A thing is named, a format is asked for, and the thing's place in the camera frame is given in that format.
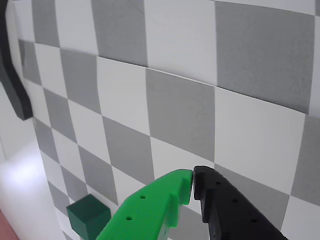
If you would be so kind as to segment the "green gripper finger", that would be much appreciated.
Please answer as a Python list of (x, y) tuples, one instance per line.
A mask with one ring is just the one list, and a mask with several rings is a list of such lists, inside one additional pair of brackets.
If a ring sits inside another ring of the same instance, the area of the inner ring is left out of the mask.
[(166, 240), (179, 223), (180, 207), (190, 203), (193, 171), (177, 169), (127, 197), (99, 240)]

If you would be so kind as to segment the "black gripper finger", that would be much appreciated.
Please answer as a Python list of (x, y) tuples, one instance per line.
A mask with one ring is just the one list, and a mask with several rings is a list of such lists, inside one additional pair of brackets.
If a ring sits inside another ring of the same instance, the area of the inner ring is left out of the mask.
[(212, 240), (285, 240), (286, 237), (223, 175), (197, 165), (193, 169), (194, 199)]

